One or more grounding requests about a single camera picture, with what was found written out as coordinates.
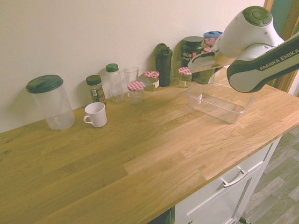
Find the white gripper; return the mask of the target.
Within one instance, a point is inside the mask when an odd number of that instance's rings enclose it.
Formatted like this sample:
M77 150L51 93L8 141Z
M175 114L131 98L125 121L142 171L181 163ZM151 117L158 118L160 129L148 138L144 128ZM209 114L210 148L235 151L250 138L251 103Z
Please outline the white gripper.
M196 55L187 67L191 73L220 68L221 65L215 62L214 56L215 52L203 52Z

